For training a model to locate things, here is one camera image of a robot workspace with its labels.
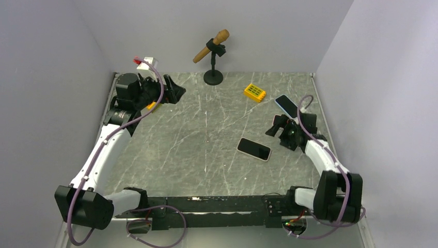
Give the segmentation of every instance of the microphone holder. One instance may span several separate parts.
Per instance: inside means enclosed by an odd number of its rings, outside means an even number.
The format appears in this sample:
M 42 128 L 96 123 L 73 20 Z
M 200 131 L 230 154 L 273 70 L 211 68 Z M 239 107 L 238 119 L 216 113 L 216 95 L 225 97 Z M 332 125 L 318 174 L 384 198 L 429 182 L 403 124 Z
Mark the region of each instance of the microphone holder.
M 214 66 L 216 65 L 216 55 L 222 57 L 226 53 L 225 46 L 216 45 L 213 43 L 213 39 L 210 39 L 206 46 L 211 51 L 211 70 L 204 74 L 204 82 L 208 85 L 218 85 L 224 80 L 224 76 L 220 71 L 214 69 Z

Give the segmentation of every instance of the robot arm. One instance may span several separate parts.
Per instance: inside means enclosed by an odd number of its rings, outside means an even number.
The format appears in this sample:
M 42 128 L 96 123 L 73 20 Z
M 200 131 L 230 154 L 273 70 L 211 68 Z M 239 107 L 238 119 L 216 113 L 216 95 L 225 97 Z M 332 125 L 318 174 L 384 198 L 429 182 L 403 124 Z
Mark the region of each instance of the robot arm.
M 339 166 L 347 174 L 350 183 L 348 203 L 341 221 L 349 223 L 358 222 L 362 200 L 361 176 L 350 173 L 339 162 L 335 165 L 333 159 L 325 150 L 325 148 L 329 147 L 326 138 L 323 135 L 317 134 L 316 115 L 301 113 L 301 120 L 303 126 L 322 146 L 310 139 L 300 125 L 295 123 L 294 120 L 289 119 L 286 115 L 282 115 L 279 122 L 274 123 L 273 127 L 266 132 L 267 135 L 274 136 L 280 128 L 283 128 L 284 130 L 279 137 L 280 145 L 291 150 L 296 150 L 297 147 L 300 147 L 312 160 L 320 175 L 316 190 L 294 186 L 288 190 L 286 198 L 289 207 L 297 208 L 302 206 L 312 210 L 314 215 L 320 220 L 335 221 L 338 218 L 343 202 L 343 196 L 338 194 L 338 190 L 346 191 L 346 182 L 337 168 Z
M 176 104 L 185 93 L 185 88 L 176 85 L 169 75 L 164 75 L 166 86 L 160 103 Z M 121 192 L 103 196 L 106 182 L 118 156 L 125 149 L 138 123 L 127 126 L 105 141 L 108 135 L 125 123 L 141 116 L 140 111 L 156 102 L 160 96 L 160 83 L 151 77 L 143 78 L 141 74 L 122 74 L 116 81 L 115 96 L 106 113 L 100 138 L 88 157 L 81 171 L 73 178 L 69 186 L 60 185 L 55 192 L 55 200 L 66 222 L 73 195 L 80 190 L 72 215 L 72 224 L 104 229 L 111 218 L 127 210 L 148 207 L 145 190 L 125 188 Z M 93 157 L 102 142 L 106 142 L 100 151 L 92 171 L 86 176 Z M 81 181 L 86 178 L 84 186 L 79 189 Z

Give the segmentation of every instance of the wooden microphone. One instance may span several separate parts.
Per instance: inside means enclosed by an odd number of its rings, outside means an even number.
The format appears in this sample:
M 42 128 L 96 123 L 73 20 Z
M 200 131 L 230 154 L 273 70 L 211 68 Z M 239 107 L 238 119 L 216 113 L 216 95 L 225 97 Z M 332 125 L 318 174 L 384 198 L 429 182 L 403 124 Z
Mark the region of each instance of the wooden microphone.
M 213 43 L 216 45 L 221 44 L 222 42 L 226 41 L 230 37 L 230 33 L 228 30 L 224 29 L 217 33 L 216 37 L 213 39 Z M 193 62 L 196 64 L 198 63 L 202 58 L 204 58 L 207 54 L 209 54 L 211 51 L 207 47 L 202 49 L 196 56 L 193 58 Z

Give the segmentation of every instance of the phone screen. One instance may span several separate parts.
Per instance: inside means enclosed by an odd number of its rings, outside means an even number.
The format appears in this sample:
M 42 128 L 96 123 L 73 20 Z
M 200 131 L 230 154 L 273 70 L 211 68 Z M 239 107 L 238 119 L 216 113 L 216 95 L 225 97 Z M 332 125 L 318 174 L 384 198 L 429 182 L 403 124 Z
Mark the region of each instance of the phone screen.
M 282 95 L 275 99 L 275 102 L 281 109 L 283 109 L 283 111 L 289 116 L 289 118 L 296 118 L 296 111 L 298 107 L 287 96 Z
M 269 147 L 245 138 L 240 139 L 237 150 L 263 161 L 267 161 L 271 155 L 271 149 Z

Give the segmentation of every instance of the marble surface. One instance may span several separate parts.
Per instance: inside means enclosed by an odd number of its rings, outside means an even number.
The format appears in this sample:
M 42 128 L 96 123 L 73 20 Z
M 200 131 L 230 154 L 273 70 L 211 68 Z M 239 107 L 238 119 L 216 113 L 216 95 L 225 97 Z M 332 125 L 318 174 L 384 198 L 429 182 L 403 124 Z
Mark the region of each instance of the marble surface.
M 316 94 L 308 73 L 230 72 L 217 86 L 205 84 L 203 73 L 169 74 L 186 94 L 140 122 L 106 194 L 128 186 L 146 189 L 149 196 L 284 194 L 291 185 L 317 186 L 318 173 L 301 150 L 286 149 L 264 134 L 274 115 L 282 114 L 276 97 L 286 94 L 298 103 Z M 251 82 L 267 92 L 261 103 L 243 94 Z M 309 111 L 318 115 L 319 133 L 329 138 L 317 98 Z M 242 137 L 271 147 L 269 160 L 237 152 Z

